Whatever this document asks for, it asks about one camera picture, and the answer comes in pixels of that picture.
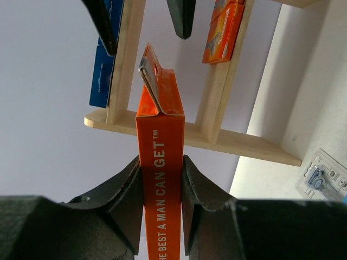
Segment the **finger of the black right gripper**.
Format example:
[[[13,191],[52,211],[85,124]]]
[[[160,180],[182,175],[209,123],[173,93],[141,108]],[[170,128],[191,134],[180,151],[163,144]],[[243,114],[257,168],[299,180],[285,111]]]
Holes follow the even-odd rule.
[[[191,36],[195,14],[195,0],[167,0],[176,35],[186,40]]]
[[[117,54],[117,44],[104,1],[81,0],[86,7],[109,56]]]

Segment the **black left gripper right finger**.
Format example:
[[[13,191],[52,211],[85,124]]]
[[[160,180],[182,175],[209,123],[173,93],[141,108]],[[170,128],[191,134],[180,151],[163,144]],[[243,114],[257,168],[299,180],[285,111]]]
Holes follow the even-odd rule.
[[[182,168],[184,250],[190,259],[346,259],[346,205],[237,199],[188,156]]]

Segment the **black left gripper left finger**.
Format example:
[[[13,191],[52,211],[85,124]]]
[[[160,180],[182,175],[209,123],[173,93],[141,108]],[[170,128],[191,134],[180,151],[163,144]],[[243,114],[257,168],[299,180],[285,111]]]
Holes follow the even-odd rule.
[[[1,259],[134,259],[142,215],[138,158],[67,203],[2,196]]]

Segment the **orange Gillette Fusion box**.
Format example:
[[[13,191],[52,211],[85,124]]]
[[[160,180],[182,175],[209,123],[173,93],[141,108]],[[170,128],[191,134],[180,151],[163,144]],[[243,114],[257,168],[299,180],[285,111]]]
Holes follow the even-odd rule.
[[[202,62],[216,64],[231,60],[246,1],[215,2]]]

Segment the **blue Harry's razor box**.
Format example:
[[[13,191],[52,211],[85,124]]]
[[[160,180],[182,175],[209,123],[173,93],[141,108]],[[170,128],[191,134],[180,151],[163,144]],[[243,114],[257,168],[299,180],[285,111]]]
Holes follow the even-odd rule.
[[[106,9],[111,20],[116,43],[118,43],[124,1],[104,1],[104,3],[106,4]],[[107,54],[101,38],[98,38],[89,99],[90,106],[100,108],[106,108],[108,106],[114,60],[115,57]]]

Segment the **orange Gillette Styler box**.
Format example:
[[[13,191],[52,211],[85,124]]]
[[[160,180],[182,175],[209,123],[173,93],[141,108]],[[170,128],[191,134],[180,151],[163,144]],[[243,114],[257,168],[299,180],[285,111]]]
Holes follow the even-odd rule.
[[[185,115],[175,73],[147,44],[139,65],[144,86],[136,114],[149,259],[179,259]]]

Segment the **clear blister razor pack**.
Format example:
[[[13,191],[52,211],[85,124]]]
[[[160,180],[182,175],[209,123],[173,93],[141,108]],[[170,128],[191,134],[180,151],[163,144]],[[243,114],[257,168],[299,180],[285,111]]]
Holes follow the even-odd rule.
[[[299,194],[308,200],[346,203],[346,167],[324,150],[312,156],[296,184]]]

